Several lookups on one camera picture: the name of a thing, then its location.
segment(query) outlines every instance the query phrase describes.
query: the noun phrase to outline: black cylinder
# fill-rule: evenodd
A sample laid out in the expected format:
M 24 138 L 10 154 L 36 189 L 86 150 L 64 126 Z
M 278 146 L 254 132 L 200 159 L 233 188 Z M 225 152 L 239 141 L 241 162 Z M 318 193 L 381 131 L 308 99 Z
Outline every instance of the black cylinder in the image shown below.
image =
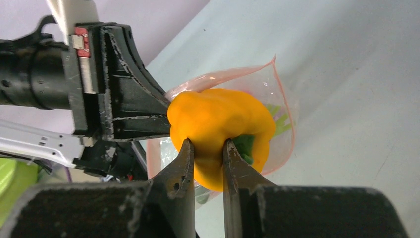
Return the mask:
M 0 53 L 0 105 L 70 109 L 61 48 Z

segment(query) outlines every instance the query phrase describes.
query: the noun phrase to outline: yellow bell pepper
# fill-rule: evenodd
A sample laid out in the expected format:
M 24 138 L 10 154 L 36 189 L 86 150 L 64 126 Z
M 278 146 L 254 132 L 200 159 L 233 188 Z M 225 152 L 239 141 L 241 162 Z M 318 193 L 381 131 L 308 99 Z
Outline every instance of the yellow bell pepper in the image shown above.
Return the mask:
M 179 151 L 187 138 L 194 145 L 194 178 L 201 186 L 223 192 L 222 150 L 229 138 L 242 158 L 256 171 L 263 170 L 276 124 L 268 108 L 251 95 L 227 89 L 183 92 L 167 115 L 175 148 Z

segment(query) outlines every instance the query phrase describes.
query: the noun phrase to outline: screw hole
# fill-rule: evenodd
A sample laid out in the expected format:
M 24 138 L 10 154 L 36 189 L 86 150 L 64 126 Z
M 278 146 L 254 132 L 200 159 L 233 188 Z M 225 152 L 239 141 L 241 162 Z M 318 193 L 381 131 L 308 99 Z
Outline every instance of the screw hole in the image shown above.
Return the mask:
M 6 87 L 6 88 L 10 88 L 12 86 L 12 83 L 10 83 L 10 81 L 7 81 L 7 80 L 1 81 L 1 84 L 3 85 L 3 87 Z

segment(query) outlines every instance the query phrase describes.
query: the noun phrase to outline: white plastic part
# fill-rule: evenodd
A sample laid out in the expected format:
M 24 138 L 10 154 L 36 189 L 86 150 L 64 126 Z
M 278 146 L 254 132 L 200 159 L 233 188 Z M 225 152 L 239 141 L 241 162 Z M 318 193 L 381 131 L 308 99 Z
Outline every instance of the white plastic part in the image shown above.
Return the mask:
M 74 168 L 82 156 L 80 138 L 0 120 L 0 153 L 42 158 Z
M 77 23 L 98 22 L 98 12 L 93 0 L 46 0 L 52 15 L 64 35 L 68 45 L 68 36 L 74 34 Z

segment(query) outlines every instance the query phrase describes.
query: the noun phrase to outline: black cable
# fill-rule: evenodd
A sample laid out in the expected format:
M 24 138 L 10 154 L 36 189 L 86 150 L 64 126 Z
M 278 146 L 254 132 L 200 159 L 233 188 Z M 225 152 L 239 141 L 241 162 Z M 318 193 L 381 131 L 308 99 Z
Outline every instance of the black cable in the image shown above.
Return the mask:
M 20 159 L 20 160 L 25 160 L 25 161 L 32 161 L 35 164 L 37 164 L 39 167 L 41 167 L 43 170 L 45 170 L 45 172 L 47 174 L 51 174 L 51 172 L 53 171 L 48 165 L 46 165 L 44 162 L 40 161 L 40 160 L 31 160 L 29 158 L 20 156 L 20 155 L 13 155 L 13 154 L 9 154 L 9 153 L 5 153 L 5 152 L 0 152 L 0 156 L 6 156 L 7 158 L 10 159 Z

